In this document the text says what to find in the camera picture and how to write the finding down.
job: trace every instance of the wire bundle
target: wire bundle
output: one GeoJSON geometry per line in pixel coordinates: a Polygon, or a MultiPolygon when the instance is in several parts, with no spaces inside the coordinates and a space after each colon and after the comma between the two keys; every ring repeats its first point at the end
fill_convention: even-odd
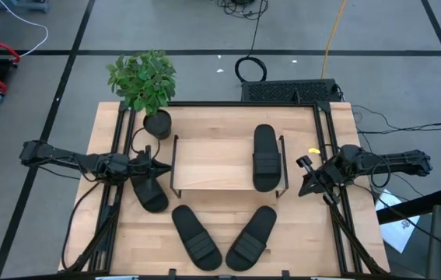
{"type": "Polygon", "coordinates": [[[360,106],[360,105],[352,105],[352,107],[358,107],[358,108],[362,108],[363,110],[367,110],[369,111],[371,114],[376,114],[378,116],[381,116],[384,121],[386,122],[386,125],[392,129],[386,130],[386,131],[362,131],[359,130],[359,133],[362,134],[381,134],[381,135],[386,135],[386,134],[390,134],[393,132],[398,132],[398,131],[440,131],[441,128],[428,128],[428,127],[438,127],[441,126],[441,122],[439,123],[434,123],[434,124],[424,124],[424,125],[416,125],[413,127],[409,127],[409,128],[398,128],[395,127],[393,125],[390,124],[390,122],[388,121],[388,119],[386,118],[386,116],[382,113],[379,112],[375,112],[373,110],[370,110],[364,106],[360,106]]]}
{"type": "MultiPolygon", "coordinates": [[[[238,1],[246,1],[246,2],[253,2],[251,0],[236,0],[236,2],[238,1]]],[[[260,79],[260,82],[265,81],[267,79],[267,66],[265,66],[265,63],[259,59],[259,58],[254,58],[251,56],[251,53],[253,52],[253,48],[254,48],[254,42],[257,39],[257,32],[258,32],[258,24],[260,23],[260,16],[264,13],[264,11],[266,11],[268,8],[268,0],[261,0],[260,1],[260,8],[258,9],[257,12],[257,18],[254,20],[257,20],[257,25],[254,28],[254,35],[253,35],[253,42],[251,43],[251,48],[250,48],[250,52],[248,53],[247,56],[245,56],[244,58],[240,58],[236,61],[236,64],[234,65],[234,72],[236,73],[236,77],[241,81],[241,82],[246,82],[246,80],[241,76],[240,72],[239,72],[239,66],[241,64],[241,62],[249,60],[252,61],[254,63],[256,63],[258,66],[260,66],[261,71],[263,72],[263,75],[260,79]]]]}
{"type": "Polygon", "coordinates": [[[254,0],[217,0],[217,6],[222,7],[226,15],[240,19],[257,20],[268,9],[268,0],[260,1],[261,8],[258,12],[247,12],[248,7],[254,3],[254,0]]]}

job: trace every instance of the small wooden platform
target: small wooden platform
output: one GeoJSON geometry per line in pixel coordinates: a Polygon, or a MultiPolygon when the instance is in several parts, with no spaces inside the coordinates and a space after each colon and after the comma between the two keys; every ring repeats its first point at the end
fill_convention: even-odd
{"type": "MultiPolygon", "coordinates": [[[[281,142],[278,149],[282,153],[281,142]]],[[[283,157],[281,181],[284,190],[283,157]]],[[[253,185],[253,137],[178,139],[173,188],[186,191],[256,191],[253,185]]]]}
{"type": "MultiPolygon", "coordinates": [[[[88,152],[109,152],[117,118],[118,103],[100,103],[88,152]]],[[[339,267],[334,245],[331,217],[321,194],[298,197],[305,170],[295,161],[308,155],[313,168],[320,165],[320,156],[309,153],[318,148],[313,111],[305,107],[168,107],[172,116],[172,136],[161,141],[157,160],[171,163],[173,135],[181,140],[244,140],[246,146],[253,138],[254,129],[259,124],[270,124],[277,136],[284,135],[286,161],[288,163],[289,189],[279,199],[274,192],[256,191],[188,191],[182,199],[177,198],[169,188],[170,173],[158,178],[170,205],[159,214],[145,211],[139,204],[132,186],[124,186],[121,213],[118,220],[111,274],[114,275],[167,275],[170,268],[176,268],[178,275],[252,275],[280,276],[282,270],[289,270],[291,276],[339,275],[339,267]],[[173,225],[171,212],[178,205],[188,205],[225,257],[227,250],[240,230],[247,224],[254,212],[262,205],[268,205],[277,212],[277,222],[268,240],[267,248],[260,260],[248,271],[236,272],[225,262],[215,271],[196,268],[188,257],[173,225]]],[[[359,144],[355,122],[349,103],[333,103],[332,114],[338,144],[359,144]]],[[[138,114],[134,131],[142,126],[144,115],[138,114]]],[[[321,114],[323,128],[324,115],[321,114]]],[[[124,144],[121,136],[119,151],[124,144]]],[[[152,145],[155,151],[157,141],[151,135],[140,132],[134,147],[143,149],[152,145]]],[[[236,153],[218,154],[218,157],[238,156],[236,153]]],[[[234,170],[224,172],[228,180],[234,170]]],[[[208,181],[212,174],[203,174],[198,180],[208,181]]],[[[366,177],[357,179],[357,184],[368,186],[366,177]]],[[[76,200],[93,184],[82,180],[76,200]]],[[[79,206],[72,224],[72,230],[65,253],[71,264],[91,240],[96,228],[103,188],[96,189],[79,206]]],[[[388,269],[386,253],[376,211],[370,193],[358,187],[349,187],[348,196],[352,209],[355,232],[372,257],[384,269],[388,269]]],[[[348,269],[352,270],[352,258],[346,237],[345,254],[348,269]]]]}

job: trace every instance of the green leaves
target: green leaves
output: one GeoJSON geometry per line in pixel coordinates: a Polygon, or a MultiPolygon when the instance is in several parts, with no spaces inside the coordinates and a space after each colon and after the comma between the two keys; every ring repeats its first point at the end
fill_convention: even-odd
{"type": "Polygon", "coordinates": [[[125,104],[136,111],[156,114],[175,96],[176,72],[165,51],[141,52],[128,59],[121,55],[106,69],[110,73],[111,92],[123,97],[125,104]]]}
{"type": "Polygon", "coordinates": [[[142,81],[145,81],[145,80],[149,79],[148,72],[141,72],[141,73],[138,74],[138,77],[139,77],[142,81]]]}

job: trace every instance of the wooden tabletop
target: wooden tabletop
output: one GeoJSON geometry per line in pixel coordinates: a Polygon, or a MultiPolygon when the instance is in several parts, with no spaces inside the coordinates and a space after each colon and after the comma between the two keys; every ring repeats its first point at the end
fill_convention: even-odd
{"type": "MultiPolygon", "coordinates": [[[[100,103],[88,153],[110,151],[118,106],[119,103],[100,103]]],[[[331,108],[338,144],[359,145],[350,104],[333,103],[331,108]]],[[[270,124],[275,129],[276,135],[283,135],[285,139],[289,190],[279,199],[275,198],[274,192],[259,193],[247,189],[246,186],[241,187],[246,188],[245,191],[189,190],[179,199],[169,189],[170,173],[167,173],[159,177],[158,181],[166,192],[170,205],[162,213],[151,214],[142,208],[130,182],[127,182],[124,186],[118,220],[111,274],[166,275],[170,268],[176,268],[178,275],[276,276],[280,275],[282,270],[289,270],[291,276],[339,275],[331,217],[322,195],[308,194],[302,198],[297,196],[305,171],[295,164],[295,160],[300,156],[308,155],[313,161],[313,168],[320,165],[319,155],[309,153],[309,149],[318,148],[311,108],[168,107],[166,110],[172,116],[172,136],[161,141],[157,160],[171,163],[173,135],[179,135],[184,143],[192,139],[203,141],[205,145],[208,145],[206,144],[208,140],[239,140],[247,143],[252,141],[257,125],[270,124]],[[232,271],[224,261],[215,271],[202,271],[192,264],[173,225],[170,213],[178,205],[191,207],[224,257],[240,230],[260,206],[271,206],[278,217],[265,252],[250,270],[232,271]]],[[[137,115],[134,130],[142,126],[143,117],[141,113],[137,115]]],[[[126,131],[127,123],[128,114],[125,116],[122,131],[126,131]]],[[[325,129],[324,134],[326,142],[329,143],[325,129]]],[[[123,150],[123,144],[124,133],[121,136],[119,152],[123,150]]],[[[142,131],[135,139],[134,147],[143,149],[145,145],[152,146],[152,153],[157,147],[156,139],[142,131]]],[[[225,176],[214,177],[211,185],[219,186],[217,180],[223,182],[232,176],[230,172],[237,171],[226,170],[225,176]]],[[[358,185],[369,186],[366,177],[360,177],[355,182],[358,185]]],[[[90,187],[92,187],[91,183],[82,180],[76,201],[90,187]]],[[[102,190],[103,188],[99,187],[91,193],[80,204],[74,216],[65,253],[68,264],[79,256],[93,237],[102,190]]],[[[348,187],[348,196],[357,237],[377,263],[389,270],[370,194],[358,187],[348,187]]],[[[352,258],[344,235],[343,240],[348,269],[352,271],[352,258]]]]}

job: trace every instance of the black metal frame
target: black metal frame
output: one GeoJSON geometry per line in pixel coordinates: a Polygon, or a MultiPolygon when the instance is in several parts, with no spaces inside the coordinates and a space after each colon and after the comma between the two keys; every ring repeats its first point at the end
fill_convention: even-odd
{"type": "Polygon", "coordinates": [[[288,182],[288,163],[285,161],[285,143],[284,135],[279,136],[279,141],[281,142],[281,152],[282,152],[282,172],[284,173],[284,190],[280,193],[275,191],[275,198],[279,199],[281,196],[289,189],[288,182]]]}
{"type": "Polygon", "coordinates": [[[381,209],[376,214],[379,224],[382,225],[404,219],[395,214],[395,212],[400,212],[403,216],[410,218],[416,215],[431,213],[435,205],[441,205],[441,191],[381,209]]]}
{"type": "Polygon", "coordinates": [[[176,152],[177,152],[177,140],[179,140],[179,136],[174,135],[173,136],[172,164],[171,164],[172,169],[170,171],[170,190],[173,191],[175,196],[177,196],[178,198],[182,198],[182,190],[177,191],[176,189],[173,188],[173,179],[175,176],[175,159],[176,159],[176,152]]]}
{"type": "MultiPolygon", "coordinates": [[[[317,141],[319,143],[319,148],[320,148],[320,152],[321,152],[321,159],[323,162],[325,162],[327,160],[327,151],[326,151],[326,143],[324,140],[324,131],[323,131],[323,127],[322,127],[322,123],[321,123],[321,119],[320,119],[320,110],[322,110],[324,112],[326,121],[327,121],[327,129],[329,131],[330,134],[330,139],[331,139],[331,147],[333,149],[333,153],[336,153],[338,150],[338,144],[337,144],[337,139],[336,139],[336,134],[334,131],[334,124],[332,121],[332,115],[331,115],[331,107],[329,105],[328,102],[326,103],[278,103],[278,102],[273,102],[273,103],[256,103],[256,102],[249,102],[249,103],[244,103],[244,102],[237,102],[237,101],[233,101],[233,102],[171,102],[169,104],[171,107],[309,107],[312,108],[313,110],[313,116],[314,116],[314,120],[315,120],[315,126],[316,126],[316,133],[317,133],[317,141]]],[[[115,128],[115,132],[114,132],[114,138],[113,138],[113,144],[111,147],[111,151],[116,151],[117,147],[118,147],[118,142],[121,136],[121,127],[123,124],[123,119],[124,119],[124,113],[126,111],[130,111],[131,116],[129,117],[129,123],[128,123],[128,129],[127,129],[127,134],[126,134],[126,138],[125,138],[125,144],[124,144],[124,153],[128,153],[129,149],[130,149],[130,141],[131,141],[131,135],[133,132],[133,128],[134,128],[134,122],[135,122],[135,112],[133,110],[128,110],[127,107],[125,107],[122,103],[120,105],[119,111],[118,111],[118,117],[117,117],[117,124],[116,124],[116,128],[115,128]]],[[[174,136],[174,146],[177,145],[177,139],[178,136],[174,136]]],[[[283,148],[283,155],[285,152],[285,146],[284,146],[284,142],[283,142],[283,137],[280,138],[280,140],[282,140],[282,148],[283,148]]],[[[172,172],[173,172],[173,166],[174,166],[174,162],[175,162],[175,155],[173,154],[173,158],[172,158],[172,172]]],[[[287,178],[287,172],[285,173],[285,181],[286,181],[286,185],[289,184],[288,183],[288,178],[287,178]]],[[[173,184],[173,177],[170,178],[170,183],[173,184]]],[[[117,191],[116,191],[116,195],[114,198],[114,203],[110,204],[110,189],[112,187],[111,186],[105,186],[104,187],[104,191],[103,191],[103,197],[101,200],[101,206],[100,206],[100,213],[98,215],[98,219],[97,219],[97,228],[99,229],[99,227],[103,224],[105,218],[107,217],[107,213],[108,211],[113,207],[113,205],[117,205],[118,208],[120,207],[120,203],[116,203],[117,201],[121,201],[121,197],[123,194],[123,185],[118,185],[116,186],[117,191]]],[[[346,195],[346,190],[345,189],[341,189],[340,190],[342,195],[341,195],[341,200],[343,202],[343,212],[345,214],[345,219],[349,225],[349,227],[352,229],[353,232],[355,232],[354,227],[353,227],[353,223],[351,221],[352,218],[352,214],[351,214],[351,210],[349,208],[349,201],[348,201],[348,195],[346,195]]],[[[348,269],[346,267],[346,258],[345,258],[345,249],[343,247],[343,242],[342,242],[342,238],[341,238],[341,230],[339,228],[339,226],[333,222],[333,233],[334,233],[334,242],[336,245],[336,251],[337,251],[337,257],[338,257],[338,263],[339,263],[339,268],[340,268],[340,273],[341,276],[344,276],[350,272],[348,272],[348,269]]],[[[114,240],[115,240],[115,235],[116,235],[116,229],[117,229],[117,219],[116,222],[114,222],[114,225],[112,226],[111,230],[109,231],[109,233],[101,240],[99,246],[97,247],[97,250],[95,251],[95,253],[91,256],[90,260],[89,260],[89,266],[88,266],[88,271],[87,272],[71,272],[71,273],[63,273],[63,274],[59,274],[59,275],[38,275],[38,276],[33,276],[33,277],[26,277],[24,279],[28,279],[28,278],[35,278],[35,279],[39,279],[39,278],[45,278],[45,279],[55,279],[55,278],[87,278],[89,276],[89,278],[93,278],[95,275],[109,275],[110,273],[110,265],[111,265],[111,259],[112,259],[112,254],[113,254],[113,248],[114,248],[114,240]]],[[[360,259],[358,257],[353,257],[353,261],[354,261],[354,266],[355,266],[355,271],[358,271],[359,273],[362,272],[362,268],[360,265],[360,259]]],[[[198,276],[175,276],[175,274],[172,273],[172,271],[174,271],[173,269],[170,269],[170,275],[139,275],[139,279],[207,279],[210,277],[198,277],[198,276]]],[[[282,271],[282,278],[283,279],[308,279],[309,277],[292,277],[289,276],[289,272],[288,271],[282,271]]],[[[363,275],[365,276],[365,278],[369,277],[370,278],[375,278],[375,275],[363,275]]],[[[211,279],[219,279],[222,278],[222,276],[218,276],[218,277],[211,277],[211,279]]],[[[266,276],[261,276],[261,277],[257,277],[257,279],[281,279],[281,277],[266,277],[266,276]]]]}

